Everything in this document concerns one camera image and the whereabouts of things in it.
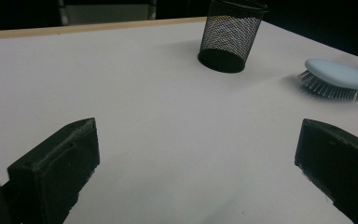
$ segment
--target white table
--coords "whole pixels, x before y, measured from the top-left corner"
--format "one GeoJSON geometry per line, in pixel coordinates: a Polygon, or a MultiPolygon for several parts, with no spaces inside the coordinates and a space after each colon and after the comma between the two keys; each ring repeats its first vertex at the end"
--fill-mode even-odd
{"type": "Polygon", "coordinates": [[[358,57],[262,22],[245,70],[224,74],[197,60],[203,28],[0,38],[0,183],[94,117],[102,162],[67,224],[351,223],[294,158],[303,119],[358,136],[358,102],[313,97],[296,76],[308,58],[358,68],[358,57]]]}

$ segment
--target table edge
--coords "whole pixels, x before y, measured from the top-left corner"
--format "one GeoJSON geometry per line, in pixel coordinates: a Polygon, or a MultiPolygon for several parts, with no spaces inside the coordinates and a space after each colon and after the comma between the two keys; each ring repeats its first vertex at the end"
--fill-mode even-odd
{"type": "Polygon", "coordinates": [[[115,30],[135,27],[172,25],[187,22],[206,21],[206,17],[169,19],[169,20],[154,20],[154,21],[125,21],[125,22],[111,22],[90,25],[74,25],[74,26],[59,26],[47,28],[33,28],[20,30],[3,30],[0,31],[0,39],[15,38],[37,35],[61,35],[79,32],[101,31],[101,30],[115,30]]]}

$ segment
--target dark background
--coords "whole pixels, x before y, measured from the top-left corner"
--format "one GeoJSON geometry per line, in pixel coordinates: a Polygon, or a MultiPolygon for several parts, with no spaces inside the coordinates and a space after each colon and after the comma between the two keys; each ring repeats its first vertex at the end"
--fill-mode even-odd
{"type": "MultiPolygon", "coordinates": [[[[206,16],[211,0],[157,0],[157,19],[206,16]]],[[[66,5],[150,0],[64,0],[66,5]]],[[[263,0],[264,21],[358,56],[358,1],[263,0]]],[[[61,26],[58,0],[0,0],[0,30],[61,26]]]]}

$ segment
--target black mesh cup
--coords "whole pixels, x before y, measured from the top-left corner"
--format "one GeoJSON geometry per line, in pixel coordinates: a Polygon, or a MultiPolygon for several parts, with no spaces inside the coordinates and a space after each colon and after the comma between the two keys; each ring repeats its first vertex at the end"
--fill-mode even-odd
{"type": "Polygon", "coordinates": [[[266,12],[268,7],[255,0],[213,0],[199,61],[219,72],[242,71],[266,12]]]}

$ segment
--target brush bristles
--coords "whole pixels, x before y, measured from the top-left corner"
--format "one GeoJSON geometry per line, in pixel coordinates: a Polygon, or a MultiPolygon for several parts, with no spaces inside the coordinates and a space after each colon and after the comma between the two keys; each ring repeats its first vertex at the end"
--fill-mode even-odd
{"type": "Polygon", "coordinates": [[[311,91],[318,95],[322,95],[322,97],[342,101],[358,101],[358,90],[329,84],[316,77],[308,70],[299,75],[298,78],[301,79],[304,85],[311,91]]]}

